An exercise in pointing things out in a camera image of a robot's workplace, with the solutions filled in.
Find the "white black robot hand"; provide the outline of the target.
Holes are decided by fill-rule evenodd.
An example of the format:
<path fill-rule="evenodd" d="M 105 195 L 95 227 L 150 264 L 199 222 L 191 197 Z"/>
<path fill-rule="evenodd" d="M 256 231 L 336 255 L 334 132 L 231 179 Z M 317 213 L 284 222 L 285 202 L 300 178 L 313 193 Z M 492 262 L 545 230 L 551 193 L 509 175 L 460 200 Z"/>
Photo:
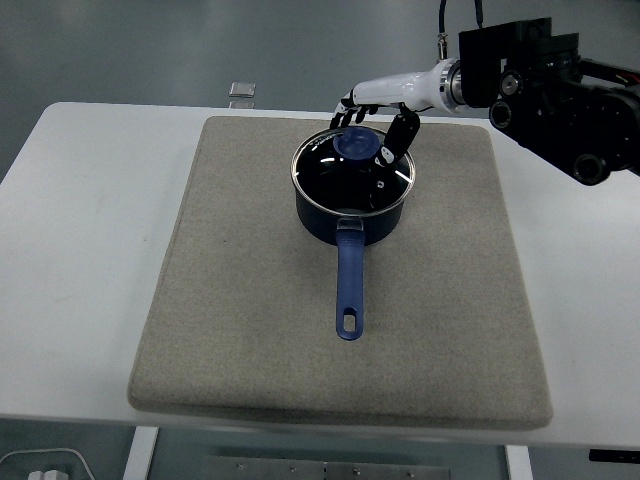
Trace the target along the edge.
<path fill-rule="evenodd" d="M 360 123 L 381 107 L 393 107 L 398 114 L 392 121 L 384 143 L 373 157 L 380 167 L 396 163 L 407 153 L 420 128 L 419 113 L 431 108 L 453 113 L 458 107 L 453 93 L 453 79 L 459 62 L 439 61 L 431 70 L 382 77 L 364 81 L 343 96 L 333 113 L 332 129 Z"/>

